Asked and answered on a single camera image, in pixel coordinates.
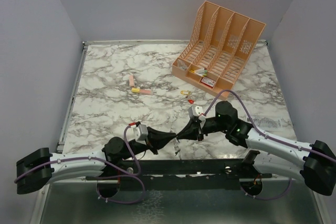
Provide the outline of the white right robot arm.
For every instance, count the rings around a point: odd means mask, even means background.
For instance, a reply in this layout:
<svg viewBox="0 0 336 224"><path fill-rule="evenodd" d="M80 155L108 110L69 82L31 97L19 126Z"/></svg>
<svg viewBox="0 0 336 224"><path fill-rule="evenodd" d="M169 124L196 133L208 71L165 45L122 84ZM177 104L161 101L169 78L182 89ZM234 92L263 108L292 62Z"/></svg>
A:
<svg viewBox="0 0 336 224"><path fill-rule="evenodd" d="M215 116L207 118L203 109L192 106L190 120L177 134L179 140L203 140L205 135L222 132L230 143L251 149L252 157L241 164L246 177L274 174L303 181L311 190L330 196L335 187L335 155L330 147L316 140L313 144L270 134L238 118L227 101L215 106Z"/></svg>

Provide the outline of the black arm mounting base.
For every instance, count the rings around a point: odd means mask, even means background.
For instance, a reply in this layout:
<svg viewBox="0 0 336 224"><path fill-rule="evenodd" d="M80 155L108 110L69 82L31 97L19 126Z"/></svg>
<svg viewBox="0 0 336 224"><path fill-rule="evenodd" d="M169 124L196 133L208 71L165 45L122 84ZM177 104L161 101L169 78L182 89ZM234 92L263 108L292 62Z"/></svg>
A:
<svg viewBox="0 0 336 224"><path fill-rule="evenodd" d="M140 166L146 190L239 190L240 180L271 177L242 158L141 160Z"/></svg>

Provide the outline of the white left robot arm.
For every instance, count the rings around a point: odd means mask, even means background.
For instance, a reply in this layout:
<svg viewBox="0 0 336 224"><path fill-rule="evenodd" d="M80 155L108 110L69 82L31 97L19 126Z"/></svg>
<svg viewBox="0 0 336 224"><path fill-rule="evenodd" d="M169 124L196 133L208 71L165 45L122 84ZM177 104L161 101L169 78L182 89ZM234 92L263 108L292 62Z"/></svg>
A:
<svg viewBox="0 0 336 224"><path fill-rule="evenodd" d="M118 175L139 176L137 154L151 151L157 154L176 134L162 132L144 125L132 126L135 139L113 137L103 149L82 154L51 153L40 148L16 163L16 192L30 194L59 180L92 177L112 179Z"/></svg>

